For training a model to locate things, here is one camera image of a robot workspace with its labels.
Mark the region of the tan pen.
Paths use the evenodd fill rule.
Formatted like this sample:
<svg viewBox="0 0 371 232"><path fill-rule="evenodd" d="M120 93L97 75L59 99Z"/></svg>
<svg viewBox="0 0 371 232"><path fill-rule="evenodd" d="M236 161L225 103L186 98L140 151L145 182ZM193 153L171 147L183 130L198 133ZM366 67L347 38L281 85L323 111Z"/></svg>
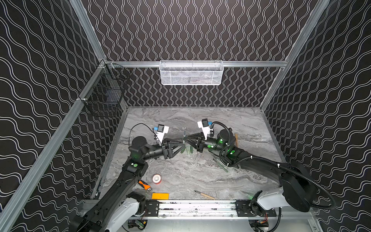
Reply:
<svg viewBox="0 0 371 232"><path fill-rule="evenodd" d="M235 146L238 147L238 133L235 133L234 136L235 136Z"/></svg>

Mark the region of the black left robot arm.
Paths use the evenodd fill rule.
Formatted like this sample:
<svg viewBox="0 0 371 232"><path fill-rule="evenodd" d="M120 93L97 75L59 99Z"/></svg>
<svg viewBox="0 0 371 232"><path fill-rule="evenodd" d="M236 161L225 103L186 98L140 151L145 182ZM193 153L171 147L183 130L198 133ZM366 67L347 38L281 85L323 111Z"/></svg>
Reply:
<svg viewBox="0 0 371 232"><path fill-rule="evenodd" d="M115 183L88 212L74 217L69 231L117 232L132 216L144 215L146 198L132 189L146 173L147 160L160 157L171 159L185 146L185 143L174 139L164 139L161 144L151 145L145 137L135 137L128 148L130 156Z"/></svg>

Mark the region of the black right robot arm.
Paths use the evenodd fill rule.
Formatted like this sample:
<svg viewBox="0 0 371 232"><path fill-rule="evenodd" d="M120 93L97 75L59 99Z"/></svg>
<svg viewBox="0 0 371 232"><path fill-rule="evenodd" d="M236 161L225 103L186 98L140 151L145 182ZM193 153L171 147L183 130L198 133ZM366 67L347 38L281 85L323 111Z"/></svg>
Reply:
<svg viewBox="0 0 371 232"><path fill-rule="evenodd" d="M198 125L202 129L200 133L184 137L184 141L198 152L208 149L225 166L255 172L279 185L277 189L259 191L254 195L251 200L254 214L287 206L300 212L308 212L311 208L336 208L334 196L314 181L301 164L273 161L239 148L232 128L221 122L200 121Z"/></svg>

